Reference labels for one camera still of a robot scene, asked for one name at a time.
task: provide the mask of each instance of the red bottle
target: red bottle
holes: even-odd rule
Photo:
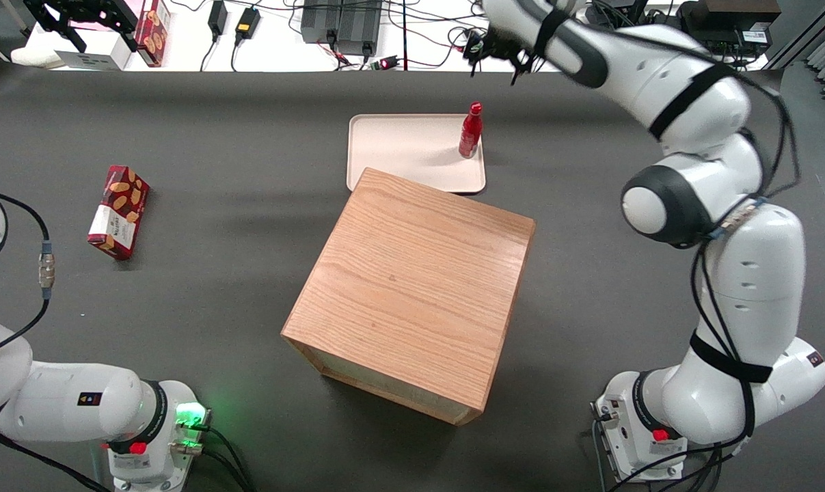
[[[482,136],[482,103],[474,102],[470,105],[468,117],[461,126],[461,143],[458,152],[465,159],[472,158],[478,146],[478,138]]]

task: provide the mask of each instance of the red button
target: red button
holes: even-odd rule
[[[655,429],[652,432],[652,439],[655,439],[655,442],[662,442],[662,440],[668,440],[671,436],[668,435],[668,432],[664,429]]]
[[[144,454],[148,445],[144,442],[134,442],[130,445],[130,454]]]

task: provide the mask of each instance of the wood grain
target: wood grain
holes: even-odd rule
[[[478,415],[534,228],[530,218],[368,169],[282,334],[297,349],[311,346]]]

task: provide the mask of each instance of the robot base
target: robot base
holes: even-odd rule
[[[109,468],[116,492],[179,492],[185,485],[193,455],[171,451],[172,443],[196,444],[202,433],[177,423],[178,406],[197,402],[193,390],[178,381],[161,381],[166,393],[167,414],[158,435],[148,445],[147,454],[115,454],[109,449]],[[202,423],[207,423],[208,411]]]
[[[618,374],[607,384],[604,394],[591,403],[591,411],[599,420],[612,416],[609,420],[601,422],[601,441],[610,459],[610,467],[616,482],[626,479],[647,464],[685,451],[688,445],[685,438],[656,442],[652,437],[652,430],[640,422],[634,408],[632,393],[634,382],[639,376],[639,372],[631,371]],[[665,461],[635,476],[631,482],[681,479],[683,461],[684,457]]]

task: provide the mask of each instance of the red snack box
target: red snack box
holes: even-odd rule
[[[148,66],[163,64],[166,38],[169,36],[169,10],[163,0],[145,0],[136,25],[136,44],[141,59]]]
[[[150,187],[132,169],[112,165],[87,242],[118,260],[130,259]]]

